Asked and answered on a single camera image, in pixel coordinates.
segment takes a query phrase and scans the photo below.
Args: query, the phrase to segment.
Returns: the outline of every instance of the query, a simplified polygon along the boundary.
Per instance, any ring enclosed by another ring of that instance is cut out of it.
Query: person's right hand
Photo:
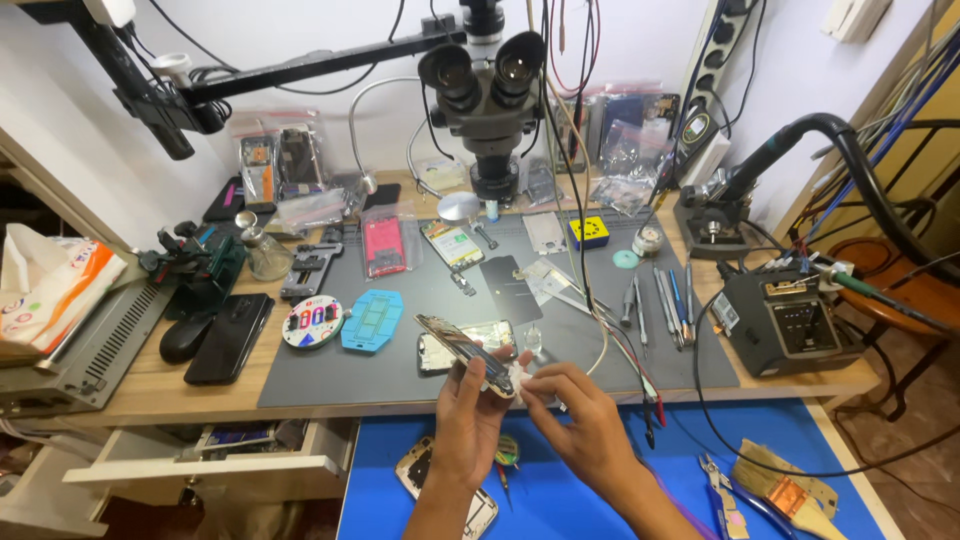
[[[566,466],[607,503],[617,506],[630,484],[649,475],[636,459],[616,403],[575,364],[565,362],[540,368],[522,383],[520,397],[530,419]],[[549,410],[556,396],[572,422],[561,424]]]

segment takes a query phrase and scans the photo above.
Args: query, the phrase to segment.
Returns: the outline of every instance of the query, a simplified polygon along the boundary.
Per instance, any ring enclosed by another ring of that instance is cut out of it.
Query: person's left hand
[[[512,351],[507,345],[492,354],[507,362]],[[524,371],[532,358],[530,351],[524,351],[517,358]],[[513,401],[497,396],[490,389],[480,391],[485,372],[483,358],[479,356],[471,359],[469,366],[456,362],[437,398],[437,437],[429,476],[451,482],[449,485],[466,487],[469,493],[480,488],[493,466],[500,424]]]

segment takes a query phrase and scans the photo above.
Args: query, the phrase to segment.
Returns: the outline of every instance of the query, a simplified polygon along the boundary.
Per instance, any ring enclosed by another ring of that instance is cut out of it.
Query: blue work surface
[[[730,441],[746,437],[806,471],[839,471],[839,461],[798,399],[710,405],[717,428]],[[707,452],[725,474],[733,454],[710,431],[699,404],[666,408],[667,427],[656,429],[657,449],[646,445],[639,405],[620,407],[634,448],[657,470],[682,504],[714,527],[709,510],[707,475],[696,455]],[[364,418],[357,437],[347,498],[340,520],[339,540],[399,538],[414,507],[414,499],[400,484],[394,467],[423,435],[434,433],[433,416]],[[503,431],[520,445],[521,470],[508,469],[514,511],[503,493],[495,469],[483,487],[496,500],[499,513],[484,534],[496,538],[634,538],[630,529],[567,469],[526,412],[511,412]],[[847,478],[827,479],[839,499],[833,523],[847,538],[882,538],[883,534]],[[752,538],[782,538],[746,503],[737,508],[747,520]],[[803,532],[801,538],[813,538]]]

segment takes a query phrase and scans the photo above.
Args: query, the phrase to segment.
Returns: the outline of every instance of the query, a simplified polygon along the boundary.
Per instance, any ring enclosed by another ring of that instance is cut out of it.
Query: gray silicone repair mat
[[[588,215],[600,215],[611,235],[606,246],[587,250],[593,295],[614,311],[622,313],[623,293],[633,278],[634,270],[617,268],[613,265],[612,256],[619,250],[630,249],[634,233],[646,214],[642,212],[636,218],[629,218],[612,209],[599,209],[591,210]],[[659,226],[656,217],[651,223]],[[468,234],[483,249],[487,260],[513,256],[520,268],[526,268],[535,260],[544,257],[533,251],[519,214],[501,216],[494,224],[486,223],[486,230],[500,244],[495,250],[487,249],[487,242],[478,235]],[[445,375],[425,377],[420,374],[417,364],[417,337],[423,330],[414,321],[414,315],[436,315],[457,326],[506,318],[497,312],[492,293],[479,265],[463,272],[463,276],[477,291],[475,295],[467,297],[450,279],[450,270],[422,238],[423,264],[419,268],[372,282],[365,282],[360,256],[361,238],[355,226],[345,225],[344,243],[344,253],[332,261],[326,274],[323,294],[333,296],[344,306],[351,307],[367,289],[399,292],[403,299],[403,315],[394,338],[373,355],[344,349],[339,337],[313,351],[297,351],[281,342],[257,406],[353,405],[435,400]],[[573,255],[579,267],[580,252],[574,250]],[[567,253],[546,257],[567,275],[573,276]],[[677,273],[681,291],[684,291],[684,286],[680,283],[684,268],[669,242],[664,243],[654,261],[661,270],[672,268]],[[653,265],[649,261],[640,264],[638,272],[650,347],[650,358],[644,364],[644,369],[658,388],[693,388],[692,348],[687,346],[682,352],[678,352],[667,333],[666,321],[653,282]],[[564,290],[564,295],[572,298],[576,296],[576,292],[568,287]],[[696,296],[694,303],[695,312],[699,313],[700,303]],[[277,305],[276,308],[286,309],[287,306]],[[572,361],[585,371],[589,369],[603,348],[603,338],[597,323],[582,311],[555,298],[548,300],[541,310],[543,317],[540,320],[514,326],[516,343],[521,350],[523,334],[531,324],[536,324],[542,332],[543,352],[531,364],[530,371],[534,372],[539,366],[555,361]],[[643,362],[636,316],[633,321],[630,328],[623,330],[634,342],[640,361]],[[264,332],[280,330],[281,328],[263,329]],[[736,373],[717,336],[712,331],[702,331],[700,336],[703,385],[737,386]],[[607,392],[640,391],[636,372],[612,339],[607,355],[593,372],[592,378]]]

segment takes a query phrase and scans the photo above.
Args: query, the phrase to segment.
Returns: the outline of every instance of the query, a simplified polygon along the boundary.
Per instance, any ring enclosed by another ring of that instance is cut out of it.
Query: pliers
[[[741,514],[736,509],[736,502],[730,495],[730,491],[741,500],[749,504],[767,519],[773,526],[783,533],[783,536],[792,540],[798,540],[797,534],[778,513],[771,508],[761,498],[750,493],[743,488],[736,480],[727,478],[716,463],[710,459],[709,454],[697,455],[702,468],[709,477],[710,486],[707,490],[710,495],[710,503],[713,507],[713,513],[717,519],[717,525],[720,527],[720,533],[725,539],[739,540],[749,538],[747,535],[747,524]]]

